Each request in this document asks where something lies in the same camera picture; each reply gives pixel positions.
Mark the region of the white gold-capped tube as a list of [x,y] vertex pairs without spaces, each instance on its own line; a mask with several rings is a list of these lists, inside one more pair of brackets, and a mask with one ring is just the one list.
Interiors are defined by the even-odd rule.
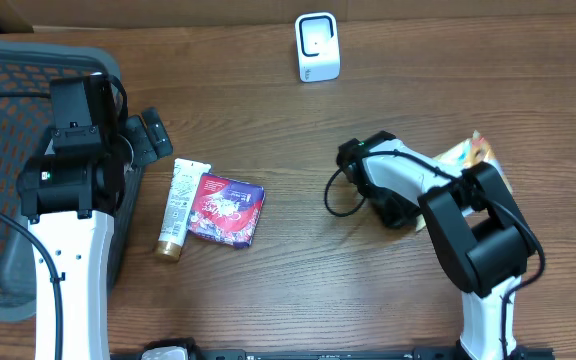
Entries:
[[161,231],[155,254],[169,261],[178,261],[187,234],[187,222],[201,177],[209,173],[207,163],[177,158],[168,193]]

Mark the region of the red purple snack packet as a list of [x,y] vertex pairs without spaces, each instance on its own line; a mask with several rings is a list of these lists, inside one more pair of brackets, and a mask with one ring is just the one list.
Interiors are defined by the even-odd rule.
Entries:
[[265,199],[260,185],[214,174],[201,176],[187,221],[187,229],[201,238],[248,248]]

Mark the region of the white yellow snack bag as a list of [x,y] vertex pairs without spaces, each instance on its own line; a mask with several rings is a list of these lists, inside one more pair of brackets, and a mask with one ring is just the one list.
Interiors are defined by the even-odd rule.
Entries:
[[[462,169],[468,169],[480,162],[489,163],[498,170],[509,192],[511,194],[513,192],[511,184],[505,176],[501,164],[497,160],[491,144],[476,130],[473,132],[472,137],[463,140],[444,153],[435,156],[433,160],[448,166],[461,167]],[[421,183],[422,190],[424,190],[422,194],[431,188],[430,180],[438,180],[440,182],[439,185],[444,185],[447,183],[447,179],[440,177],[439,175],[433,175],[432,177],[430,177],[430,175],[424,175]],[[420,232],[425,227],[426,222],[423,216],[417,216],[415,232]]]

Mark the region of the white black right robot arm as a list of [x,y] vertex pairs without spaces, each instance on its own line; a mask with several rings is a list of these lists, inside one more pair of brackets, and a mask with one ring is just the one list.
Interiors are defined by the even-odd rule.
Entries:
[[553,358],[552,349],[521,346],[513,334],[516,293],[543,275],[546,257],[497,164],[445,164],[386,131],[340,145],[336,164],[385,226],[423,219],[444,273],[462,294],[456,344],[416,348],[412,358]]

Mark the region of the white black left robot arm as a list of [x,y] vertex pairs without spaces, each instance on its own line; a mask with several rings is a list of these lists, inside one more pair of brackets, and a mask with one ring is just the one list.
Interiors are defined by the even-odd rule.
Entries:
[[17,179],[35,262],[35,356],[107,359],[107,269],[126,174],[173,147],[154,109],[129,115],[111,74],[53,80],[49,95],[52,150]]

